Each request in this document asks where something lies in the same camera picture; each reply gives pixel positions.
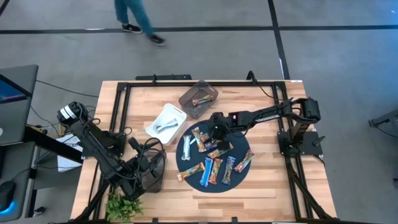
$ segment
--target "wooden table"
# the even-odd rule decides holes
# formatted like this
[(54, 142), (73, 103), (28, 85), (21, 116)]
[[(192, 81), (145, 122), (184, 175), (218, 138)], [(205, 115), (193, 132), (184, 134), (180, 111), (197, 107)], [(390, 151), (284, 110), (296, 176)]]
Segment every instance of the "wooden table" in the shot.
[[(117, 81), (105, 81), (101, 87), (95, 118), (101, 119), (99, 127), (103, 130), (109, 129), (117, 83)], [(286, 87), (289, 98), (306, 97), (302, 82), (286, 81)], [(215, 88), (219, 93), (217, 102), (200, 119), (208, 119), (213, 112), (217, 111), (222, 111), (224, 114), (240, 110), (255, 111), (274, 104), (274, 100), (267, 97), (259, 87), (218, 86)], [(271, 88), (266, 86), (263, 88), (272, 95)], [(180, 108), (178, 98), (188, 89), (187, 86), (132, 88), (126, 119), (126, 126), (132, 128), (132, 133), (128, 138), (134, 136), (140, 143), (148, 139), (150, 136), (146, 134), (145, 127), (156, 119), (166, 103)], [(120, 121), (122, 105), (121, 102), (118, 121)], [(246, 137), (251, 150), (256, 154), (250, 171), (235, 189), (219, 194), (197, 191), (186, 182), (178, 182), (176, 177), (178, 169), (175, 150), (178, 140), (182, 133), (197, 121), (188, 118), (184, 129), (173, 143), (165, 147), (167, 167), (163, 190), (157, 194), (147, 193), (139, 198), (144, 202), (144, 215), (135, 217), (133, 221), (151, 222), (152, 218), (159, 218), (160, 222), (230, 222), (231, 217), (237, 217), (240, 222), (294, 221), (285, 162), (279, 153), (276, 138), (279, 130), (277, 121), (261, 123), (249, 130)], [(123, 159), (128, 160), (135, 153), (126, 143)], [(323, 164), (313, 156), (302, 156), (302, 160), (309, 191), (325, 211), (335, 217), (335, 208)], [(77, 217), (87, 206), (95, 166), (94, 158), (86, 159), (83, 163), (71, 218)], [(96, 192), (98, 179), (99, 175), (95, 180), (93, 194)], [(305, 217), (302, 194), (299, 189), (297, 192), (301, 214)], [(105, 203), (106, 196), (101, 204), (100, 217), (104, 217)]]

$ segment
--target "black shoe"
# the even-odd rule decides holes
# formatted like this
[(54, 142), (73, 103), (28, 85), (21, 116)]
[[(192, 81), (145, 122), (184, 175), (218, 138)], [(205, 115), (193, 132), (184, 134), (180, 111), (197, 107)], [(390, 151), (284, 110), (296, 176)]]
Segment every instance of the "black shoe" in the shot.
[(158, 35), (155, 35), (155, 34), (152, 34), (152, 35), (148, 36), (148, 38), (149, 38), (149, 40), (152, 43), (154, 43), (154, 44), (156, 44), (158, 46), (164, 46), (165, 42), (166, 42), (165, 39), (163, 39), (163, 38), (161, 38), (161, 37), (159, 37)]
[(139, 27), (133, 26), (131, 24), (122, 25), (122, 29), (123, 29), (124, 32), (132, 32), (132, 33), (135, 33), (135, 34), (141, 34), (141, 33), (144, 32)]

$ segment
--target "gray floor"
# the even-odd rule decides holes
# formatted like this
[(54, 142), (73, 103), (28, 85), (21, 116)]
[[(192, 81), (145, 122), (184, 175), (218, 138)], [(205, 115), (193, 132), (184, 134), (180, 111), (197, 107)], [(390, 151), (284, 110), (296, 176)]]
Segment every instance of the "gray floor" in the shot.
[[(274, 0), (280, 26), (398, 24), (393, 0)], [(270, 26), (265, 0), (145, 0), (156, 27)], [(110, 0), (12, 0), (0, 29), (118, 28)], [(161, 33), (168, 46), (143, 35), (0, 35), (0, 67), (36, 63), (39, 80), (98, 94), (102, 80), (136, 75), (189, 73), (194, 78), (281, 79), (273, 31)], [(291, 79), (303, 80), (307, 95), (320, 102), (317, 124), (338, 216), (344, 220), (396, 223), (397, 139), (371, 129), (368, 120), (398, 108), (398, 30), (281, 32)], [(95, 98), (38, 83), (32, 106), (51, 121), (71, 101), (96, 105)], [(29, 122), (45, 124), (31, 113)], [(65, 221), (76, 185), (39, 192), (42, 217), (13, 223)], [(63, 200), (51, 204), (48, 195)]]

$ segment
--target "green leaves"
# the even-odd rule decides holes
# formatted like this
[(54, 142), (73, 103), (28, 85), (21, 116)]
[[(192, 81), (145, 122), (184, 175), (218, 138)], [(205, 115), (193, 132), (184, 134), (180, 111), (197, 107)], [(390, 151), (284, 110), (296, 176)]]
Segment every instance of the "green leaves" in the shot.
[(106, 213), (108, 213), (107, 221), (121, 220), (129, 222), (130, 218), (137, 214), (144, 214), (143, 209), (140, 207), (142, 202), (140, 200), (130, 201), (126, 196), (109, 193), (109, 200), (106, 203)]

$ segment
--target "white tray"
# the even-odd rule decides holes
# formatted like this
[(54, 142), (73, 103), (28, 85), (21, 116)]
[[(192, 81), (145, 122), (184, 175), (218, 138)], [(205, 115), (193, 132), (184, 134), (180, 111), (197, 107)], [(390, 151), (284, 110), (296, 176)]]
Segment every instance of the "white tray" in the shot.
[[(168, 128), (159, 134), (156, 133), (156, 126), (158, 124), (165, 124), (172, 119), (176, 119), (178, 122), (178, 126), (174, 128)], [(185, 121), (187, 120), (187, 114), (176, 108), (174, 105), (170, 103), (166, 103), (164, 105), (163, 111), (160, 115), (155, 119), (155, 121), (148, 127), (145, 128), (145, 132), (154, 138), (158, 138), (161, 143), (165, 146), (169, 146), (172, 141), (175, 139), (177, 134), (181, 131), (181, 129), (185, 125)]]

